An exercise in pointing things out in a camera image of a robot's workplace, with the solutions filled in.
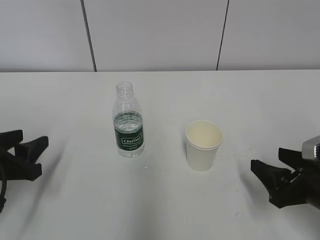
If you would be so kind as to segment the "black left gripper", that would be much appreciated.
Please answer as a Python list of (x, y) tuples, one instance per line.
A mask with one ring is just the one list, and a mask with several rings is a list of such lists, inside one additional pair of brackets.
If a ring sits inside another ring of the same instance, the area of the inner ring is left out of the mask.
[[(21, 143), (23, 131), (13, 130), (0, 133), (0, 207), (6, 203), (7, 182), (11, 180), (34, 181), (42, 175), (42, 165), (37, 163), (41, 154), (49, 146), (49, 138), (41, 136), (35, 140)], [(6, 150), (14, 147), (15, 157)]]

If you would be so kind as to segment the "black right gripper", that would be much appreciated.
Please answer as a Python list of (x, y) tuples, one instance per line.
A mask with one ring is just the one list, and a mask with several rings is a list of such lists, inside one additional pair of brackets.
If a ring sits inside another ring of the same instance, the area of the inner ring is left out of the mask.
[(278, 159), (293, 171), (257, 159), (250, 161), (250, 170), (269, 193), (269, 202), (279, 209), (303, 204), (319, 209), (320, 166), (304, 160), (300, 151), (281, 147)]

